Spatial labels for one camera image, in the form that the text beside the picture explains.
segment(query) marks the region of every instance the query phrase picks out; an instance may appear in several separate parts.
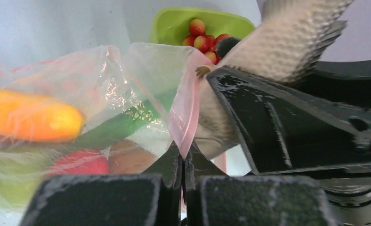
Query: fish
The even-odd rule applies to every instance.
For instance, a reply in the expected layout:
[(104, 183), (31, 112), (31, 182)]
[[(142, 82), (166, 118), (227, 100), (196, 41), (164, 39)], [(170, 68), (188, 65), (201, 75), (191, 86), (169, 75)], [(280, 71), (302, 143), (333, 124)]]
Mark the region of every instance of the fish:
[(194, 140), (213, 159), (238, 145), (237, 128), (220, 104), (206, 76), (223, 66), (293, 86), (311, 74), (322, 53), (342, 34), (338, 20), (354, 0), (266, 0), (262, 22), (242, 40), (225, 39), (217, 65), (196, 68), (200, 113)]

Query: orange vegetable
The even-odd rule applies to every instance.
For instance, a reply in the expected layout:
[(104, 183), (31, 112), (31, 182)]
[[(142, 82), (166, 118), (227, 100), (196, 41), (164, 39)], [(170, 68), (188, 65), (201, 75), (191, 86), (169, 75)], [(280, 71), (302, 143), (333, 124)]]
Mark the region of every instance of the orange vegetable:
[(84, 127), (83, 115), (52, 97), (0, 89), (0, 135), (33, 142), (72, 141)]

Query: clear plastic bag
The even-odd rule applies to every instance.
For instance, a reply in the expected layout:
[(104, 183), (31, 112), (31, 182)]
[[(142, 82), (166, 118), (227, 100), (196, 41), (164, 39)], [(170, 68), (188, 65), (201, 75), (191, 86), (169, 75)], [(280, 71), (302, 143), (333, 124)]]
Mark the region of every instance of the clear plastic bag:
[(6, 69), (0, 64), (0, 207), (23, 211), (56, 174), (132, 174), (172, 140), (185, 157), (198, 119), (192, 47), (100, 46)]

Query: green plastic container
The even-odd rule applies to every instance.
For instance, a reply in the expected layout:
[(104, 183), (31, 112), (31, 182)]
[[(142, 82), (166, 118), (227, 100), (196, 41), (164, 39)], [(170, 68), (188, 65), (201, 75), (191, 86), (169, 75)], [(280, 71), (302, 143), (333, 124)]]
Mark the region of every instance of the green plastic container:
[(181, 45), (183, 39), (190, 34), (188, 25), (195, 18), (205, 23), (206, 34), (215, 37), (228, 33), (243, 39), (255, 29), (248, 19), (230, 13), (203, 8), (167, 7), (155, 15), (149, 42)]

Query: plush fish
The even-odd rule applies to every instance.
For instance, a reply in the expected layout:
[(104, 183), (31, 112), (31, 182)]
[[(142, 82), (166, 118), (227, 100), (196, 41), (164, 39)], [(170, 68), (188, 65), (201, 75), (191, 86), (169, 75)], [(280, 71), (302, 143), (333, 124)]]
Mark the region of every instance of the plush fish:
[(200, 115), (195, 141), (209, 159), (239, 144), (236, 128), (206, 80), (223, 66), (251, 73), (284, 85), (310, 74), (324, 50), (346, 28), (337, 19), (354, 0), (266, 0), (262, 23), (240, 42), (220, 43), (232, 47), (215, 66), (200, 66), (202, 80)]

